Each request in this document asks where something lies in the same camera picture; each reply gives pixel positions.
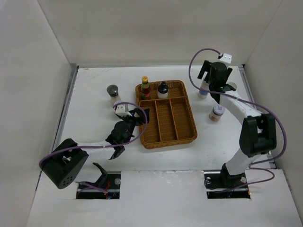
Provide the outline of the yellow cap red sauce bottle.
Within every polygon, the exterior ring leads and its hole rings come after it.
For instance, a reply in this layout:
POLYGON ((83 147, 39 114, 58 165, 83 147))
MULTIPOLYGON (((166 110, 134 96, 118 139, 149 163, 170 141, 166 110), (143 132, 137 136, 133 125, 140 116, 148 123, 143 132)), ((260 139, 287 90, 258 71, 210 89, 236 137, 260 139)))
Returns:
POLYGON ((150 89, 149 79, 147 76, 142 77, 141 93, 143 100, 150 99, 151 89, 150 89))

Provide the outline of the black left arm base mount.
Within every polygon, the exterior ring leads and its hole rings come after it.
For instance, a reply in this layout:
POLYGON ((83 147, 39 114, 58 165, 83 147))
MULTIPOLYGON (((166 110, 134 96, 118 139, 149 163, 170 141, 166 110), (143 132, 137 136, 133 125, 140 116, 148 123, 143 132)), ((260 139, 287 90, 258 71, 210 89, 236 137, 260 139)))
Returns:
POLYGON ((99 169, 99 178, 95 182, 80 181, 76 199, 115 200, 120 198, 121 172, 108 172, 100 164, 93 163, 99 169))

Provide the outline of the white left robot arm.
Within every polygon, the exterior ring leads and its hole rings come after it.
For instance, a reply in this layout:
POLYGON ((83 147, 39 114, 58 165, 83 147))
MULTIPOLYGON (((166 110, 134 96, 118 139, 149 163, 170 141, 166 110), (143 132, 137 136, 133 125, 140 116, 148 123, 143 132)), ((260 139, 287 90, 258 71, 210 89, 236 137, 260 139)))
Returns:
POLYGON ((95 172, 90 177, 90 182, 77 179, 88 158, 93 160, 113 160, 124 151, 125 146, 136 139, 133 131, 135 127, 143 125, 147 128, 150 121, 150 109, 136 107, 128 110, 128 105, 114 107, 115 115, 121 120, 115 125, 109 136, 102 142, 81 144, 73 139, 65 139, 51 154, 39 162, 40 169, 49 177, 58 189, 64 189, 74 181, 83 182, 88 188, 104 191, 106 176, 95 172))

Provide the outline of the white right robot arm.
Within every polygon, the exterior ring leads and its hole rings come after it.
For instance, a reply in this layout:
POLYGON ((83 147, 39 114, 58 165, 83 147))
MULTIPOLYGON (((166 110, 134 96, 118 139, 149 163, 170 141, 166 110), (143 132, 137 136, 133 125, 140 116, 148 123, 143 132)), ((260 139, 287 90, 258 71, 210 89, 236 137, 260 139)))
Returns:
POLYGON ((198 78, 205 76, 211 97, 225 107, 242 124, 239 150, 220 173, 205 175, 207 189, 228 189, 243 184, 245 170, 259 156, 276 148, 276 121, 272 114, 262 113, 242 100, 236 88, 227 84, 232 72, 222 62, 204 61, 198 78))

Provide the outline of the black cap white bottle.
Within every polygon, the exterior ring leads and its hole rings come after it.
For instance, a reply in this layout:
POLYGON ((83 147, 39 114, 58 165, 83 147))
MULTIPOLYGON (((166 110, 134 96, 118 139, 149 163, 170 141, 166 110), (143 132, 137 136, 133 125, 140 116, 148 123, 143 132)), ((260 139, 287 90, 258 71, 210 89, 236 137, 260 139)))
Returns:
POLYGON ((158 86, 157 97, 159 99, 168 98, 169 86, 165 81, 162 81, 158 86))

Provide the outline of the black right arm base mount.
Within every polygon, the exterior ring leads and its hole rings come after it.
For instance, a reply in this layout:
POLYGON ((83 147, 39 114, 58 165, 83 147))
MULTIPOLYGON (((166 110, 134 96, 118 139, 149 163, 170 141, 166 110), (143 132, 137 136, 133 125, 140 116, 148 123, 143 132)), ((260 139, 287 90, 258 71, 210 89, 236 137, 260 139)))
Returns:
POLYGON ((224 179, 220 171, 204 172, 204 186, 208 199, 250 199, 245 173, 224 179))

